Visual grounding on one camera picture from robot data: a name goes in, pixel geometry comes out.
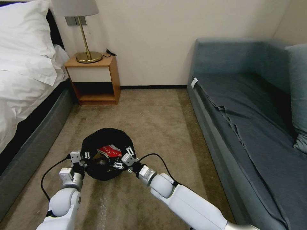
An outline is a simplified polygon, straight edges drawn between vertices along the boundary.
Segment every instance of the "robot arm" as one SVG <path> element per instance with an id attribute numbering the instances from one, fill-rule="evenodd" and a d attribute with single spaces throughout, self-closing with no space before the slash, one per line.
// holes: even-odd
<path id="1" fill-rule="evenodd" d="M 74 229 L 76 212 L 81 202 L 80 190 L 84 177 L 82 169 L 84 171 L 83 167 L 86 165 L 80 163 L 79 152 L 72 152 L 70 155 L 74 166 L 60 171 L 62 189 L 51 198 L 44 222 L 36 230 Z M 143 184 L 151 188 L 150 192 L 156 198 L 195 230 L 259 230 L 252 225 L 239 226 L 228 222 L 213 204 L 177 183 L 167 174 L 157 175 L 156 171 L 141 164 L 130 147 L 122 157 L 122 162 L 128 168 L 128 172 L 134 172 Z M 114 168 L 122 169 L 122 166 L 118 162 L 114 163 Z"/>
<path id="2" fill-rule="evenodd" d="M 81 188 L 84 174 L 80 152 L 71 152 L 72 168 L 62 168 L 59 176 L 63 181 L 49 202 L 47 215 L 36 230 L 74 230 L 77 210 L 81 203 Z"/>
<path id="3" fill-rule="evenodd" d="M 164 202 L 177 216 L 188 226 L 195 230 L 259 230 L 247 225 L 239 226 L 228 222 L 221 211 L 213 204 L 203 199 L 189 188 L 178 184 L 165 173 L 157 175 L 157 172 L 147 165 L 142 165 L 138 159 L 126 153 L 122 161 L 129 167 L 129 172 L 135 172 L 136 176 L 146 185 L 150 186 L 150 192 Z"/>

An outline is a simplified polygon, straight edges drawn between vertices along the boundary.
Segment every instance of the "gray sofa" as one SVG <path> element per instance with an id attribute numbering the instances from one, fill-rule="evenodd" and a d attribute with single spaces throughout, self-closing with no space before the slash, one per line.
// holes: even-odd
<path id="1" fill-rule="evenodd" d="M 236 222 L 262 230 L 307 226 L 307 154 L 293 148 L 285 47 L 197 39 L 187 86 Z"/>

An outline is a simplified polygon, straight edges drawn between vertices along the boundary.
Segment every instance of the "nightstand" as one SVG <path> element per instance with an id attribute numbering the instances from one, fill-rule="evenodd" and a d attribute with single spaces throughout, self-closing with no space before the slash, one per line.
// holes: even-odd
<path id="1" fill-rule="evenodd" d="M 115 56 L 94 63 L 79 63 L 74 55 L 65 68 L 80 105 L 118 103 L 121 88 Z"/>

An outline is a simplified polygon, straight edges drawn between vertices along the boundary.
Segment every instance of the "red and white package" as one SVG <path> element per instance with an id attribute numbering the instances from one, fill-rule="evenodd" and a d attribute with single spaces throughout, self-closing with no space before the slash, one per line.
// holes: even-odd
<path id="1" fill-rule="evenodd" d="M 122 156 L 121 150 L 116 148 L 114 145 L 103 146 L 100 149 L 97 149 L 97 151 L 99 153 L 105 155 L 107 158 L 109 158 L 109 157 L 121 157 Z"/>

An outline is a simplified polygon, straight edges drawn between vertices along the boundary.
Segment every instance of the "wall switch plate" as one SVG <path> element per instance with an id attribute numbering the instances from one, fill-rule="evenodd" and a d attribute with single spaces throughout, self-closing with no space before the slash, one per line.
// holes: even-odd
<path id="1" fill-rule="evenodd" d="M 68 26 L 78 26 L 79 25 L 77 17 L 65 17 L 65 20 Z M 81 24 L 85 26 L 86 25 L 85 17 L 81 16 L 80 20 L 81 20 Z"/>

